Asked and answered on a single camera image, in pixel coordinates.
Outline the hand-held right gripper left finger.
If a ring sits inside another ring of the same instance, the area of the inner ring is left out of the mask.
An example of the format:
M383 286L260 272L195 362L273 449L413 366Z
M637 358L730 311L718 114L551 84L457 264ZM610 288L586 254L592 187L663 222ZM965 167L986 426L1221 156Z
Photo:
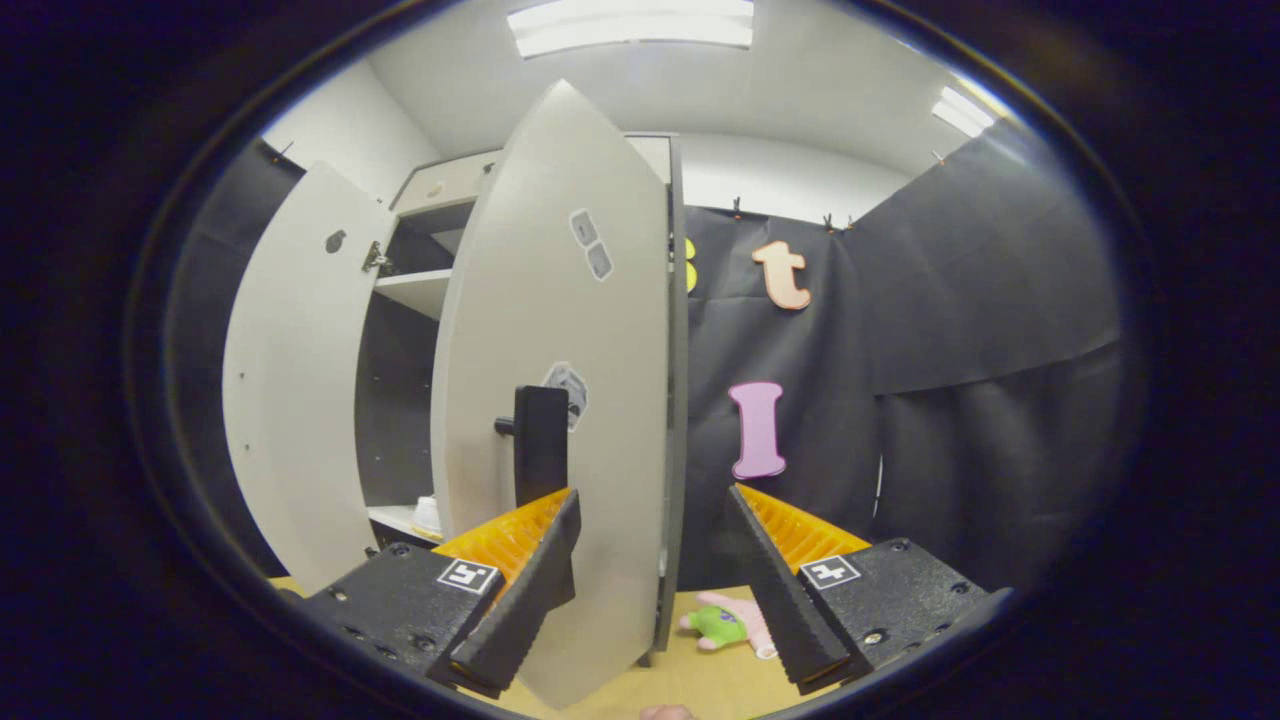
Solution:
M575 597L580 530L579 493L563 488L434 550L388 544L301 605L387 666L497 698Z

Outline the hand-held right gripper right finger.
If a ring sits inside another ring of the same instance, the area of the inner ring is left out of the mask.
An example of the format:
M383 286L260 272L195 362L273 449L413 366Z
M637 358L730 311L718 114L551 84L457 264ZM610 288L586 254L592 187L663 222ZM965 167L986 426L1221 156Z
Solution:
M726 521L787 679L801 694L879 679L1009 603L915 541L872 544L758 489L727 493Z

